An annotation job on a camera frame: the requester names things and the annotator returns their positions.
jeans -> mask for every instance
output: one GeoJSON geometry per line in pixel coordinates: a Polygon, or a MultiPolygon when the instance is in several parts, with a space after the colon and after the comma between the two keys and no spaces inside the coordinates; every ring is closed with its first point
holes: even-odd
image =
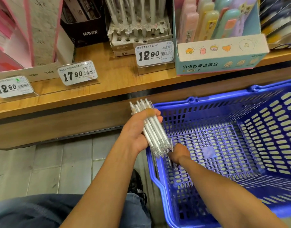
{"type": "MultiPolygon", "coordinates": [[[[59,227],[82,195],[41,194],[0,202],[0,228],[59,227]]],[[[120,228],[150,228],[150,213],[143,199],[128,193],[122,211],[120,228]]]]}

price label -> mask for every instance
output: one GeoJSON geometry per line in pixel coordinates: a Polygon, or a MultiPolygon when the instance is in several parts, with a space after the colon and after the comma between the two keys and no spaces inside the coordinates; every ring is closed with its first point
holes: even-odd
{"type": "Polygon", "coordinates": [[[174,43],[172,41],[138,45],[135,48],[137,65],[148,66],[174,60],[174,43]]]}
{"type": "Polygon", "coordinates": [[[16,76],[0,80],[0,98],[9,98],[33,92],[32,86],[24,76],[16,76]]]}
{"type": "Polygon", "coordinates": [[[92,61],[62,66],[58,69],[58,73],[63,84],[67,86],[98,78],[92,61]]]}

hand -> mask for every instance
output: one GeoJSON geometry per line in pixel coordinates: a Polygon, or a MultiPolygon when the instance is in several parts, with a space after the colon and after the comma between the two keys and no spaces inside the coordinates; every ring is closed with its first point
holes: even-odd
{"type": "Polygon", "coordinates": [[[170,157],[171,161],[173,161],[177,165],[180,164],[180,159],[182,157],[191,158],[188,148],[185,147],[184,145],[180,144],[180,143],[177,143],[174,146],[174,151],[173,152],[169,152],[168,156],[170,157]]]}
{"type": "Polygon", "coordinates": [[[163,121],[163,117],[160,116],[160,111],[157,109],[146,109],[139,113],[134,114],[128,122],[124,125],[119,139],[128,144],[132,152],[138,155],[142,150],[147,148],[148,143],[142,133],[144,127],[144,120],[148,117],[157,116],[159,122],[163,121]]]}

black shoe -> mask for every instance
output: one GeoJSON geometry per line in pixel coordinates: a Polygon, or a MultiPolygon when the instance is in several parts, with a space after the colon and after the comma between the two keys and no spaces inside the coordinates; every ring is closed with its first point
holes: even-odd
{"type": "Polygon", "coordinates": [[[128,187],[128,193],[137,194],[144,201],[144,204],[147,204],[146,194],[143,192],[143,184],[141,177],[136,170],[133,170],[130,185],[128,187]]]}

blue shopping basket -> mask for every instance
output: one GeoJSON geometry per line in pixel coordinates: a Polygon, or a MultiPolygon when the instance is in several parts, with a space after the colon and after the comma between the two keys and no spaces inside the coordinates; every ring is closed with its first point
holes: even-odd
{"type": "MultiPolygon", "coordinates": [[[[291,216],[291,80],[154,106],[168,137],[195,162],[239,183],[278,217],[291,216]]],[[[168,225],[220,227],[189,174],[146,152],[168,225]]]]}

